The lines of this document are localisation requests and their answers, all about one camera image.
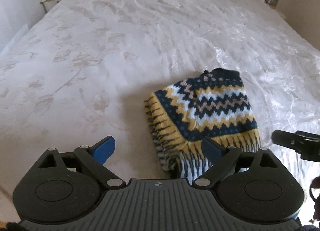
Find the fair isle pattern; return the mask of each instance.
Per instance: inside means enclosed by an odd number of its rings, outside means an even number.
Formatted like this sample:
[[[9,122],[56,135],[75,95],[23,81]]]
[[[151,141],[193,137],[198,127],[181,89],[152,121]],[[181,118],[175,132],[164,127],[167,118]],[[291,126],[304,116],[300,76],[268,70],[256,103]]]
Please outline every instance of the fair isle pattern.
[[[246,152],[260,147],[257,123],[239,72],[214,69],[152,93],[146,114],[163,170],[192,180],[210,167],[201,140]]]

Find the white bedspread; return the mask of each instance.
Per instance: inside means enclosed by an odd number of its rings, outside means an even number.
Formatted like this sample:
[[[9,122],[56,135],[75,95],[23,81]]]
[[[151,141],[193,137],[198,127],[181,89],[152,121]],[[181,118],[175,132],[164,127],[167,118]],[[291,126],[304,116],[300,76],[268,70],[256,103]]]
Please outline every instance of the white bedspread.
[[[115,174],[166,178],[143,100],[223,67],[240,71],[264,146],[307,191],[319,164],[270,136],[320,134],[319,57],[261,0],[62,0],[0,58],[0,184],[12,192],[48,147],[72,151],[107,135]],[[312,214],[306,199],[302,222]]]

